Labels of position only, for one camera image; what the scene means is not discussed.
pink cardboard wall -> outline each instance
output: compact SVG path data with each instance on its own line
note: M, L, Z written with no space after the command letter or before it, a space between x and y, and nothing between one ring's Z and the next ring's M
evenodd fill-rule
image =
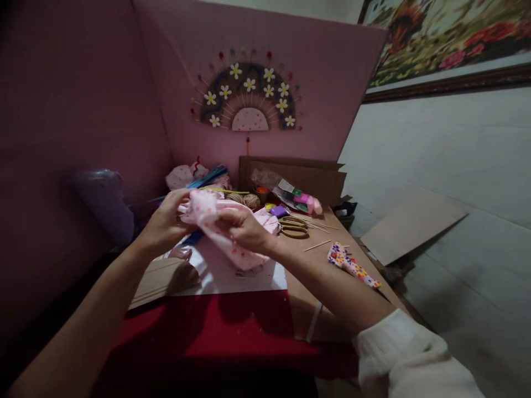
M117 170L145 213L173 166L130 1L17 3L0 59L2 339L113 246L67 176Z
M293 72L303 100L297 112L302 131L251 133L251 155L337 160L380 55L386 31L292 15L191 0L134 0L161 100L171 150L177 163L197 155L206 166L225 163L233 181L238 157L246 153L246 135L194 122L190 97L201 74L210 83L209 63L221 69L218 53L247 49L247 60Z

pink semicircle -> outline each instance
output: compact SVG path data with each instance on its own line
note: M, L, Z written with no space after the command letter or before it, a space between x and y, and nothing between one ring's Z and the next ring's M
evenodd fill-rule
M266 131L269 130L267 119L260 109L242 108L232 120L232 131Z

twine ball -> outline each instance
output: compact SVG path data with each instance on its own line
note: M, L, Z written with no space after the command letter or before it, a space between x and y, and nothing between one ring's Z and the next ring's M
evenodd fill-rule
M227 199L243 204L243 196L239 193L231 192L227 195Z
M260 207L260 199L253 193L248 193L243 197L243 204L251 210Z

red cloth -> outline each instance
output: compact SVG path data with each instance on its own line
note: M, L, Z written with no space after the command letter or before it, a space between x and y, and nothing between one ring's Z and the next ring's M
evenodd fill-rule
M102 377L160 386L236 364L349 377L357 361L348 344L295 340L287 290L260 291L167 297L136 308Z

wooden frame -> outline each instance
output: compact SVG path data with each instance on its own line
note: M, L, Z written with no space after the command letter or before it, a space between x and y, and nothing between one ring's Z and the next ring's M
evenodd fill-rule
M358 24L363 24L371 0L365 0ZM520 64L485 72L450 77L406 87L392 88L365 94L362 103L404 100L414 97L436 96L463 91L484 91L527 86L531 83L531 64Z

